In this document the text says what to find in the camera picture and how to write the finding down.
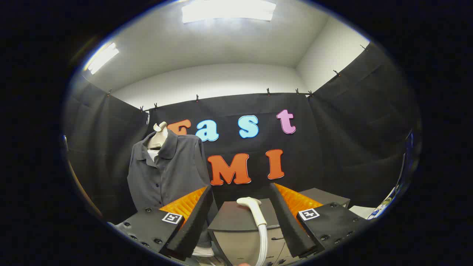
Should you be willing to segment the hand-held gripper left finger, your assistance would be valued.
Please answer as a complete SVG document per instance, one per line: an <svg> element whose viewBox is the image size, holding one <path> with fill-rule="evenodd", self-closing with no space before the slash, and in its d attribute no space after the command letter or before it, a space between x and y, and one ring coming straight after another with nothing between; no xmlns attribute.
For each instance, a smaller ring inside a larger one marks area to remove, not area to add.
<svg viewBox="0 0 473 266"><path fill-rule="evenodd" d="M111 228L124 240L153 256L190 258L205 230L213 204L204 186L163 207L146 206Z"/></svg>

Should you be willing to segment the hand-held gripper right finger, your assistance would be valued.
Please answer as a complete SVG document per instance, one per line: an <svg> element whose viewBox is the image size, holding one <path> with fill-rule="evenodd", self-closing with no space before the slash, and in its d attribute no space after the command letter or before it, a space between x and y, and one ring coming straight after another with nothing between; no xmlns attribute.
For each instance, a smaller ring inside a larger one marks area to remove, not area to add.
<svg viewBox="0 0 473 266"><path fill-rule="evenodd" d="M321 204L276 183L269 199L291 256L333 251L368 229L370 222L336 202Z"/></svg>

